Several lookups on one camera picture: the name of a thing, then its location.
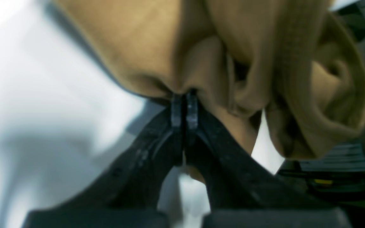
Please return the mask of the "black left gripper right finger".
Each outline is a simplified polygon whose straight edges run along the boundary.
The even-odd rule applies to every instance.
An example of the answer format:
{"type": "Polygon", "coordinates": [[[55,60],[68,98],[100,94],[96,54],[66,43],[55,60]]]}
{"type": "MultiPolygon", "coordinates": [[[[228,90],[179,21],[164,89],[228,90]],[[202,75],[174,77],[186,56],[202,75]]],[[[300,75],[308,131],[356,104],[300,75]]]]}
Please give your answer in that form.
{"type": "Polygon", "coordinates": [[[338,207],[295,191],[249,156],[224,125],[186,99],[188,165],[202,174],[211,212],[203,228],[351,228],[338,207]]]}

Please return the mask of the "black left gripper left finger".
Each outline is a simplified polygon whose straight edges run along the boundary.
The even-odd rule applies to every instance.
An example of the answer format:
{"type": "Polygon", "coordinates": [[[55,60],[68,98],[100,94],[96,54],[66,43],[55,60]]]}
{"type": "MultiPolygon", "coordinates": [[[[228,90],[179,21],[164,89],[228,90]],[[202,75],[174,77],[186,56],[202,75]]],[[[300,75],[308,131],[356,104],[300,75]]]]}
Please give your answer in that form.
{"type": "Polygon", "coordinates": [[[169,171],[183,162],[184,96],[156,115],[91,185],[52,209],[31,211],[24,228],[169,228],[157,204],[169,171]]]}

